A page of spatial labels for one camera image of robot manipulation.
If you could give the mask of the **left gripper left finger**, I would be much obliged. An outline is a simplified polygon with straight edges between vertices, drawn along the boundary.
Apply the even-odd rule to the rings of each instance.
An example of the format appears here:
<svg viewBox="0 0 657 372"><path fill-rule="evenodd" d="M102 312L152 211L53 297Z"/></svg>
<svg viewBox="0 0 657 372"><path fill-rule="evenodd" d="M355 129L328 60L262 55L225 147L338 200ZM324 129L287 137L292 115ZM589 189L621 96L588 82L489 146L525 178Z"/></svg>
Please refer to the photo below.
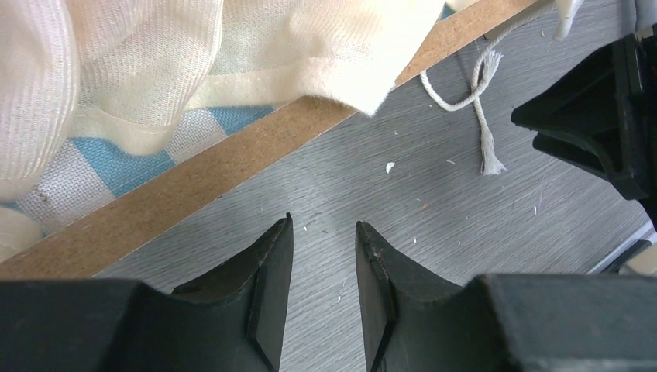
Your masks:
<svg viewBox="0 0 657 372"><path fill-rule="evenodd" d="M293 220L169 294L138 280L1 283L3 371L276 371Z"/></svg>

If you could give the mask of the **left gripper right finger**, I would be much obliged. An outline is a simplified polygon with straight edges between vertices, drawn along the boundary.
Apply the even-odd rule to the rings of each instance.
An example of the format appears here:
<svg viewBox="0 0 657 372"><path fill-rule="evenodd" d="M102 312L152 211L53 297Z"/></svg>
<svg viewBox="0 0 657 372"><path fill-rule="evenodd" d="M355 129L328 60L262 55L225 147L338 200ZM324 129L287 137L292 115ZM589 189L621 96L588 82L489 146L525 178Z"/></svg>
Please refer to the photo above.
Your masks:
<svg viewBox="0 0 657 372"><path fill-rule="evenodd" d="M482 274L463 286L356 224L369 371L654 371L656 279Z"/></svg>

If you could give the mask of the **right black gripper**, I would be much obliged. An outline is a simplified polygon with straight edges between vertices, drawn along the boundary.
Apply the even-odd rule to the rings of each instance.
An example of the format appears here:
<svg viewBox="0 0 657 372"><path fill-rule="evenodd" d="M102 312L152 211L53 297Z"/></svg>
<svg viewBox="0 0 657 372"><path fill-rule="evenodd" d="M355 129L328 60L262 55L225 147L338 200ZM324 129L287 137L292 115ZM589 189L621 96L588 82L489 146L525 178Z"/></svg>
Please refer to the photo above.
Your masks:
<svg viewBox="0 0 657 372"><path fill-rule="evenodd" d="M609 182L656 221L656 36L595 50L511 113L532 146Z"/></svg>

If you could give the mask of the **wooden pet bed frame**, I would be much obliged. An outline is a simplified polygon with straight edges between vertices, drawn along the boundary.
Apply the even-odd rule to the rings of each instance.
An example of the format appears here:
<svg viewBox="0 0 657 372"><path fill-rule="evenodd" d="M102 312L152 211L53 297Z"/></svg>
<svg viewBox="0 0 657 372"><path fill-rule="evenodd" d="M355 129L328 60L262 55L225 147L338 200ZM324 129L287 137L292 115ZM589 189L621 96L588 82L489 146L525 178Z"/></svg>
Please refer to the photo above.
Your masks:
<svg viewBox="0 0 657 372"><path fill-rule="evenodd" d="M403 74L399 84L475 39L418 51L419 70ZM355 113L362 112L307 96L282 105L29 249L1 258L1 277L89 277Z"/></svg>

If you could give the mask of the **blue striped mattress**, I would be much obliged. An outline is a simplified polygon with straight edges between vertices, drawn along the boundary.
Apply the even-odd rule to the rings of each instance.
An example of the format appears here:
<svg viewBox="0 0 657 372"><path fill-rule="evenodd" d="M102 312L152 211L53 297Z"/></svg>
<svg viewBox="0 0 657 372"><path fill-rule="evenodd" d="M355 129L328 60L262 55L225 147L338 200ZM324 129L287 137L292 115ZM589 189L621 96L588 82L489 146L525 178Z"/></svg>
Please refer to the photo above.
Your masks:
<svg viewBox="0 0 657 372"><path fill-rule="evenodd" d="M132 156L99 138L67 139L40 182L10 202L50 235L270 114L270 106L204 108L186 112L167 145Z"/></svg>

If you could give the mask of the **strawberry print ruffled blanket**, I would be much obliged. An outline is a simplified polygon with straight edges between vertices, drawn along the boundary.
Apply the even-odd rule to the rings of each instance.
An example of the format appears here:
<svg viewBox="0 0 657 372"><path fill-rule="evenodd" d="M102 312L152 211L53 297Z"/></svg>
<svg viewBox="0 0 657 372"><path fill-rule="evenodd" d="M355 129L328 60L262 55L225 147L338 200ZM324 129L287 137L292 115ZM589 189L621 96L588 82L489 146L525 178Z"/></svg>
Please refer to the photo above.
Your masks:
<svg viewBox="0 0 657 372"><path fill-rule="evenodd" d="M325 98L374 115L418 51L509 32L578 1L3 1L1 258L46 234L7 208L64 142L161 151L182 116Z"/></svg>

